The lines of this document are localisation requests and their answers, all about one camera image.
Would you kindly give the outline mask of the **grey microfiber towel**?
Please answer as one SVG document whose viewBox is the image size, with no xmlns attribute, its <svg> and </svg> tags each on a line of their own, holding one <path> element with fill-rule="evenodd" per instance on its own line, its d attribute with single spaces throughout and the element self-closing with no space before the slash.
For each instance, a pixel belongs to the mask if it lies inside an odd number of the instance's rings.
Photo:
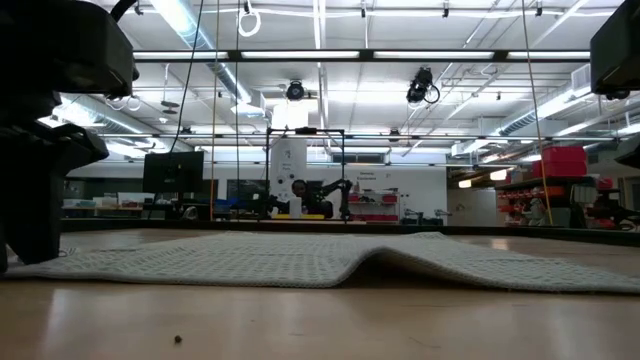
<svg viewBox="0 0 640 360">
<path fill-rule="evenodd" d="M 436 279 L 534 292 L 640 295 L 640 278 L 457 242 L 409 235 L 223 233 L 133 247 L 74 250 L 39 264 L 15 263 L 9 278 L 124 283 L 331 288 L 378 258 Z"/>
</svg>

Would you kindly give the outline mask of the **person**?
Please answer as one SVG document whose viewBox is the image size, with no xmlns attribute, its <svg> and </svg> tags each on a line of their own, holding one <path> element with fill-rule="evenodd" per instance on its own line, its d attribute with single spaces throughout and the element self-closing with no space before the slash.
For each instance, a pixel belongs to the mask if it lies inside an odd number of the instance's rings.
<svg viewBox="0 0 640 360">
<path fill-rule="evenodd" d="M 312 187 L 304 180 L 295 180 L 291 185 L 293 194 L 301 199 L 307 214 L 322 215 L 325 219 L 334 216 L 333 204 L 326 199 L 327 193 L 322 187 Z"/>
</svg>

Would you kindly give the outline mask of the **white pillar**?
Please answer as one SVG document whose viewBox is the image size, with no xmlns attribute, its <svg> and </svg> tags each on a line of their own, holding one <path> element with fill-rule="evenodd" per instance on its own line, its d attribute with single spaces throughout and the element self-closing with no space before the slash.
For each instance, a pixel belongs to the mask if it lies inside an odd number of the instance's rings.
<svg viewBox="0 0 640 360">
<path fill-rule="evenodd" d="M 281 138 L 270 151 L 269 193 L 289 206 L 296 197 L 291 185 L 295 180 L 307 179 L 307 142 L 305 139 Z"/>
</svg>

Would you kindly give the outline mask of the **shelf with red bins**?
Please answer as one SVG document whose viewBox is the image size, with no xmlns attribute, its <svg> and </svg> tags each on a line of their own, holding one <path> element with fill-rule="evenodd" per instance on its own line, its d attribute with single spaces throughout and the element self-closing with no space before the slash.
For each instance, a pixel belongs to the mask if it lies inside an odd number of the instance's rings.
<svg viewBox="0 0 640 360">
<path fill-rule="evenodd" d="M 400 195 L 389 190 L 352 192 L 348 197 L 350 218 L 367 223 L 398 223 Z"/>
</svg>

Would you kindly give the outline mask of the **black computer monitor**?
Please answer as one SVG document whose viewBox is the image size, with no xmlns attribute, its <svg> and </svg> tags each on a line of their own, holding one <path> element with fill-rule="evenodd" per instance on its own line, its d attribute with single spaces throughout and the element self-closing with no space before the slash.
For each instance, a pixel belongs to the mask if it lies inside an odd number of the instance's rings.
<svg viewBox="0 0 640 360">
<path fill-rule="evenodd" d="M 203 152 L 147 154 L 142 190 L 147 193 L 199 192 L 203 186 L 203 169 Z"/>
</svg>

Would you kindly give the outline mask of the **storage rack with orange bins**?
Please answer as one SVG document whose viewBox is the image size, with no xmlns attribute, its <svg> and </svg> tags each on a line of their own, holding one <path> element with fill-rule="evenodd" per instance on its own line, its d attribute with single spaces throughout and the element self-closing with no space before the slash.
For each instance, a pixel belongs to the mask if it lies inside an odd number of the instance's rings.
<svg viewBox="0 0 640 360">
<path fill-rule="evenodd" d="M 587 209 L 598 199 L 591 176 L 531 179 L 496 188 L 497 211 L 507 227 L 587 228 Z"/>
</svg>

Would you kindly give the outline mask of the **workbench with white bins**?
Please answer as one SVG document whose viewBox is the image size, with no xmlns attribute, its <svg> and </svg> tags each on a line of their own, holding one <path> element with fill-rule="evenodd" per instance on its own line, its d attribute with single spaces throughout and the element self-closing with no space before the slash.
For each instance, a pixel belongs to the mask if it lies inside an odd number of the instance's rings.
<svg viewBox="0 0 640 360">
<path fill-rule="evenodd" d="M 105 193 L 89 199 L 65 199 L 64 218 L 139 218 L 146 200 L 153 194 L 140 192 Z"/>
</svg>

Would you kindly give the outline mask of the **large red storage bin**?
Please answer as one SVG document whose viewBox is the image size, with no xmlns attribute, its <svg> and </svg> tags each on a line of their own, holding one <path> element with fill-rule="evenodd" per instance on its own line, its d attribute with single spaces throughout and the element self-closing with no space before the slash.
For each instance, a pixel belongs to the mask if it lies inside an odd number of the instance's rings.
<svg viewBox="0 0 640 360">
<path fill-rule="evenodd" d="M 534 178 L 582 177 L 587 174 L 587 155 L 581 146 L 548 146 L 532 163 Z"/>
</svg>

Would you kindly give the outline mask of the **thin black overhead rail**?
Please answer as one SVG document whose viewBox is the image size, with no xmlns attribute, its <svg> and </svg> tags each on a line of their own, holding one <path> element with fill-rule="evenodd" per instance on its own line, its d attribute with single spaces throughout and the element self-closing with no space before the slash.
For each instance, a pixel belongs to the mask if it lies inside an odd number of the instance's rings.
<svg viewBox="0 0 640 360">
<path fill-rule="evenodd" d="M 102 133 L 98 134 L 102 138 L 129 138 L 129 139 L 174 139 L 175 135 L 165 133 L 141 133 L 141 134 L 121 134 L 121 133 Z M 303 138 L 303 139 L 340 139 L 345 140 L 409 140 L 409 141 L 470 141 L 470 140 L 486 140 L 492 142 L 500 141 L 551 141 L 551 142 L 621 142 L 630 138 L 630 136 L 623 137 L 588 137 L 588 136 L 543 136 L 540 139 L 534 136 L 470 136 L 470 135 L 384 135 L 384 134 L 345 134 L 342 136 L 339 132 L 337 135 L 331 135 L 327 133 L 316 134 L 297 134 L 294 132 L 274 132 L 270 135 L 267 134 L 178 134 L 178 139 L 262 139 L 277 137 L 288 138 Z"/>
</svg>

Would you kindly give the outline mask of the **black aluminium table frame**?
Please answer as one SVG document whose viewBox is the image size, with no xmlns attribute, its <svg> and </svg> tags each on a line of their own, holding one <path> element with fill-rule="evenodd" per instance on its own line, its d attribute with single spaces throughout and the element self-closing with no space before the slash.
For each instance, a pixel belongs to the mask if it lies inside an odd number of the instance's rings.
<svg viewBox="0 0 640 360">
<path fill-rule="evenodd" d="M 143 220 L 143 219 L 63 219 L 63 232 L 125 230 L 134 228 L 173 229 L 173 230 L 229 230 L 229 231 L 263 231 L 263 232 L 295 232 L 295 233 L 327 233 L 327 234 L 376 234 L 405 235 L 419 232 L 439 232 L 456 236 L 497 236 L 528 237 L 570 242 L 601 244 L 640 248 L 640 233 L 570 229 L 559 227 L 483 227 L 483 226 L 432 226 L 432 225 L 398 225 L 398 224 L 364 224 L 331 221 L 304 222 L 285 221 L 249 221 L 249 222 L 209 222 L 187 220 Z"/>
</svg>

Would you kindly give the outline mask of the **silver ventilation duct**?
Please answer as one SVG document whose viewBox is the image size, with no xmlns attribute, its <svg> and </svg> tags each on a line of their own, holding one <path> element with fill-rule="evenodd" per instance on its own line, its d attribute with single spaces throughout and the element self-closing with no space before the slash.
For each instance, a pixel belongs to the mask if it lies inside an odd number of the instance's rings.
<svg viewBox="0 0 640 360">
<path fill-rule="evenodd" d="M 156 12 L 176 32 L 180 39 L 196 51 L 216 51 L 213 38 L 203 28 L 202 17 L 196 13 L 190 0 L 149 0 Z M 208 62 L 206 66 L 216 75 L 217 82 L 229 95 L 231 111 L 249 118 L 264 117 L 264 97 L 253 94 L 239 82 L 234 68 L 221 62 Z"/>
</svg>

